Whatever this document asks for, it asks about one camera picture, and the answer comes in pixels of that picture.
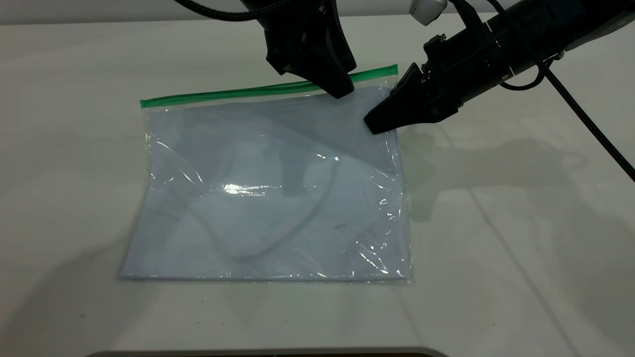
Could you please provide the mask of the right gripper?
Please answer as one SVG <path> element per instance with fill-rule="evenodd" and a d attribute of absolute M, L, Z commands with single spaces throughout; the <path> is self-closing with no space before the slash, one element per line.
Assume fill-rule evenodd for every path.
<path fill-rule="evenodd" d="M 447 39 L 424 44 L 423 73 L 411 63 L 391 94 L 364 117 L 375 135 L 414 124 L 438 123 L 458 113 L 471 99 L 502 82 L 502 51 L 485 23 L 470 25 Z"/>

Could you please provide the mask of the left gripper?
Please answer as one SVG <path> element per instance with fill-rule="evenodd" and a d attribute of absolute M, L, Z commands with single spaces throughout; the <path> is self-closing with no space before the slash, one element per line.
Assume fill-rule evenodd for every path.
<path fill-rule="evenodd" d="M 354 90 L 349 72 L 357 64 L 335 0 L 291 0 L 257 21 L 264 29 L 266 59 L 280 75 L 297 75 L 335 99 Z"/>

